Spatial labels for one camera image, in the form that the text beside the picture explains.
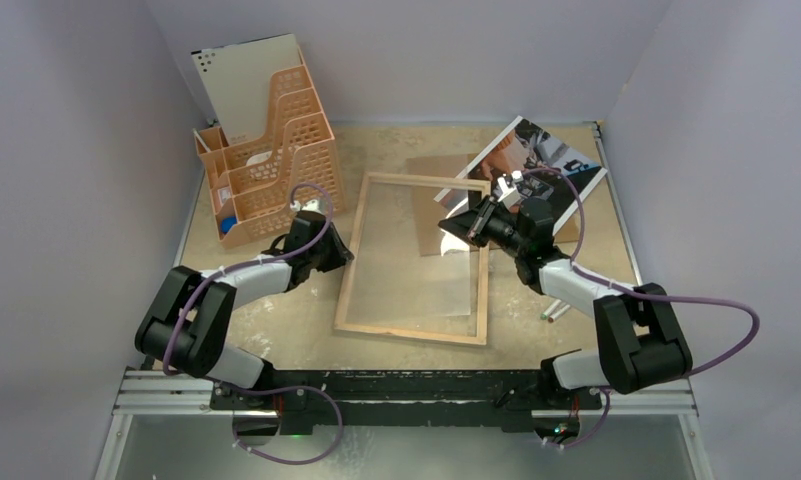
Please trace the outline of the printed photo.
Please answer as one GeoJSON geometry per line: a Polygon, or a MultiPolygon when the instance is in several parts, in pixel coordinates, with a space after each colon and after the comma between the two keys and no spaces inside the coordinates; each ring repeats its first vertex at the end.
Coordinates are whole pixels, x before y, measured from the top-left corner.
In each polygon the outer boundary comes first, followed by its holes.
{"type": "Polygon", "coordinates": [[[553,210],[555,240],[569,243],[581,233],[577,218],[583,201],[606,175],[601,163],[590,159],[549,130],[518,116],[483,150],[458,171],[462,179],[486,181],[500,196],[500,178],[516,190],[518,200],[539,198],[553,210]]]}

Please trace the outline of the brown cardboard backing board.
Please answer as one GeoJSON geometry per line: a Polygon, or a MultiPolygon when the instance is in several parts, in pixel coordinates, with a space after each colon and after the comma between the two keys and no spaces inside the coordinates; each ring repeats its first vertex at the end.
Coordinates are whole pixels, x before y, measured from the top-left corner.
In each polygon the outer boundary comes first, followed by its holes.
{"type": "MultiPolygon", "coordinates": [[[[473,161],[473,154],[414,157],[406,160],[407,172],[411,175],[450,177],[454,168],[465,167],[473,161]]],[[[498,195],[500,188],[496,179],[506,173],[510,167],[515,169],[517,163],[510,154],[494,152],[470,172],[469,177],[476,180],[490,180],[493,193],[498,195]]],[[[444,247],[442,240],[444,232],[439,229],[437,222],[448,215],[450,207],[434,200],[435,193],[426,188],[414,188],[412,192],[413,214],[417,230],[419,253],[434,255],[444,247]]],[[[533,175],[520,184],[522,198],[538,197],[546,200],[555,210],[557,217],[562,216],[573,202],[569,187],[562,180],[553,175],[533,175]]]]}

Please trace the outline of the white wooden picture frame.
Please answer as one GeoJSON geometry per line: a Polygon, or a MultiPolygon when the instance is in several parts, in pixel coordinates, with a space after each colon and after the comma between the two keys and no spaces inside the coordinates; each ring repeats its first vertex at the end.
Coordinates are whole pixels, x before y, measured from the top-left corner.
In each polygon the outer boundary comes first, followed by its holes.
{"type": "Polygon", "coordinates": [[[334,317],[338,331],[484,346],[488,340],[489,250],[442,231],[426,231],[421,251],[412,193],[447,190],[460,209],[491,187],[483,180],[367,172],[363,177],[334,317]]]}

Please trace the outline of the orange plastic file organizer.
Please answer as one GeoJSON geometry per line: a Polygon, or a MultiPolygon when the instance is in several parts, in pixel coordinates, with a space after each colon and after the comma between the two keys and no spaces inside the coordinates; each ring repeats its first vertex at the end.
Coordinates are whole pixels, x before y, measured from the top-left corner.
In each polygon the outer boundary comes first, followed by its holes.
{"type": "Polygon", "coordinates": [[[336,138],[303,60],[272,75],[264,135],[229,144],[223,129],[214,126],[195,132],[194,145],[224,249],[280,233],[292,214],[291,189],[301,182],[323,187],[335,210],[345,209],[336,138]],[[238,223],[222,235],[219,223],[228,216],[238,223]]]}

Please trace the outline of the clear acrylic sheet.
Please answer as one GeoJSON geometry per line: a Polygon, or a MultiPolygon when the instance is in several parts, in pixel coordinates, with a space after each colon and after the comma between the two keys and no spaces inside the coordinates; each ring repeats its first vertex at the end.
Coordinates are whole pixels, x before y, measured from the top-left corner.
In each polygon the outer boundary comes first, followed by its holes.
{"type": "MultiPolygon", "coordinates": [[[[419,253],[413,214],[414,188],[448,191],[434,177],[369,173],[362,184],[350,238],[355,259],[347,267],[340,298],[342,322],[388,324],[413,319],[470,317],[481,311],[488,290],[489,250],[470,247],[444,232],[444,247],[419,253]]],[[[445,218],[467,210],[475,187],[451,190],[445,218]]]]}

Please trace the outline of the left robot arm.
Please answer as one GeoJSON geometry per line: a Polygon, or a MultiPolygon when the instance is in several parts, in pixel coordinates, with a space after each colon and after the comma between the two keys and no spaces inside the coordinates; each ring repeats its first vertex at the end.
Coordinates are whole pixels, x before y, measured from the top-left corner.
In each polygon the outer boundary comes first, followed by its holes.
{"type": "Polygon", "coordinates": [[[197,271],[172,268],[156,293],[134,338],[140,353],[194,378],[235,385],[248,408],[260,409],[273,399],[272,365],[226,340],[232,313],[263,297],[291,291],[312,272],[330,272],[351,263],[331,221],[301,211],[287,234],[252,260],[197,271]]]}

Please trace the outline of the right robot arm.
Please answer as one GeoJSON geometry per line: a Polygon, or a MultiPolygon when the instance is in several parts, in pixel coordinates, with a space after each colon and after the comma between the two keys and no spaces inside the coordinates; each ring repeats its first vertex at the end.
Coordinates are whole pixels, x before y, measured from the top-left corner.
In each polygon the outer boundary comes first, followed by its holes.
{"type": "Polygon", "coordinates": [[[609,387],[628,394],[689,374],[693,358],[661,286],[619,286],[580,274],[554,243],[548,202],[531,198],[511,212],[492,196],[439,221],[438,226],[474,247],[497,245],[515,264],[521,283],[590,317],[597,347],[546,359],[537,392],[560,407],[582,388],[609,387]]]}

